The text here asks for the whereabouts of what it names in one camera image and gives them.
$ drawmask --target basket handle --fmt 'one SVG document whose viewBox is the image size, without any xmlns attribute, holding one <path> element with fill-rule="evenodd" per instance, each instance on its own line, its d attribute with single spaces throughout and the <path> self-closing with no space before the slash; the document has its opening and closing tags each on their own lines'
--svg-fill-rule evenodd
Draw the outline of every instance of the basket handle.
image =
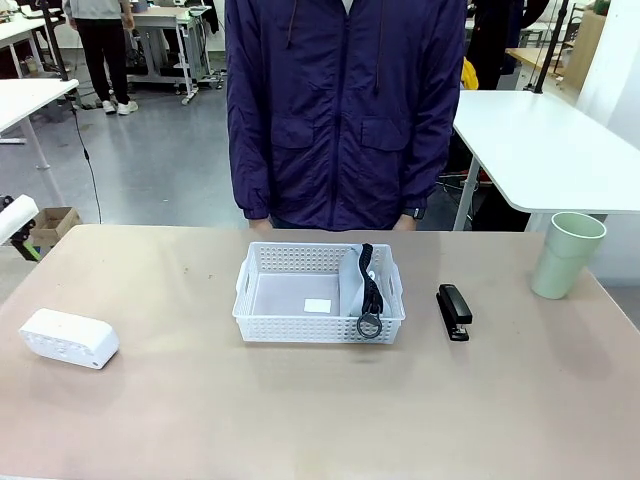
<svg viewBox="0 0 640 480">
<path fill-rule="evenodd" d="M 404 290 L 402 289 L 402 281 L 400 281 L 400 270 L 398 270 L 398 265 L 393 264 L 393 288 L 398 292 L 398 296 L 401 297 Z"/>
<path fill-rule="evenodd" d="M 244 278 L 245 271 L 247 270 L 247 260 L 244 259 L 242 261 L 242 265 L 240 265 L 240 273 L 238 274 L 238 280 L 236 280 L 236 293 L 240 293 L 240 288 L 242 287 L 242 279 Z"/>
</svg>

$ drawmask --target hand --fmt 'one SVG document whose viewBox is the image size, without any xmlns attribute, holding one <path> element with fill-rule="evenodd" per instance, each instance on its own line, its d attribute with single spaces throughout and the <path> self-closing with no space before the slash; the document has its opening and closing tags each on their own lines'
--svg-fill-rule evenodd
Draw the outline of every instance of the hand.
<svg viewBox="0 0 640 480">
<path fill-rule="evenodd" d="M 132 13 L 125 13 L 122 15 L 122 25 L 126 30 L 133 30 L 136 28 L 136 22 L 133 20 Z"/>
<path fill-rule="evenodd" d="M 268 232 L 273 230 L 273 225 L 268 218 L 261 218 L 260 220 L 249 220 L 249 228 L 256 232 Z"/>
<path fill-rule="evenodd" d="M 393 230 L 396 232 L 415 232 L 418 226 L 418 221 L 409 215 L 400 215 L 400 218 L 393 226 Z"/>
</svg>

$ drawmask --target white label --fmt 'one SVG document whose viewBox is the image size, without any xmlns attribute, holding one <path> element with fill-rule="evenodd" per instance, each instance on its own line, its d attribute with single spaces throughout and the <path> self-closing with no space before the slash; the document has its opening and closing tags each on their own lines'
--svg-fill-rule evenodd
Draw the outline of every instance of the white label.
<svg viewBox="0 0 640 480">
<path fill-rule="evenodd" d="M 304 311 L 309 313 L 331 313 L 331 300 L 306 298 L 304 300 Z"/>
</svg>

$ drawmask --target jacket zipper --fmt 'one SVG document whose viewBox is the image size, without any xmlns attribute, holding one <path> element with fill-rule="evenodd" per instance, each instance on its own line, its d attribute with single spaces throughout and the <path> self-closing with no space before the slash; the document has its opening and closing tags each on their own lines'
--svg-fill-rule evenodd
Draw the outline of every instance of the jacket zipper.
<svg viewBox="0 0 640 480">
<path fill-rule="evenodd" d="M 344 31 L 342 34 L 342 45 L 340 47 L 340 70 L 338 72 L 338 92 L 336 95 L 336 105 L 334 110 L 335 120 L 335 137 L 333 143 L 333 162 L 331 172 L 331 215 L 329 217 L 329 226 L 333 227 L 336 213 L 336 202 L 338 200 L 338 164 L 340 156 L 340 130 L 342 128 L 342 93 L 344 91 L 345 71 L 347 67 L 347 50 L 349 46 L 350 15 L 346 15 L 344 19 Z"/>
</svg>

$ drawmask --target black watch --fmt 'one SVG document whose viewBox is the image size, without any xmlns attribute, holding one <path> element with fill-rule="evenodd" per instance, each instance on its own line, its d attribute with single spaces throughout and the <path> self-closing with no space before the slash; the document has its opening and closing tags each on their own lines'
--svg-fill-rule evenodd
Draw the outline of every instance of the black watch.
<svg viewBox="0 0 640 480">
<path fill-rule="evenodd" d="M 422 220 L 424 218 L 424 212 L 426 208 L 405 208 L 402 211 L 403 215 L 409 215 L 414 220 Z"/>
</svg>

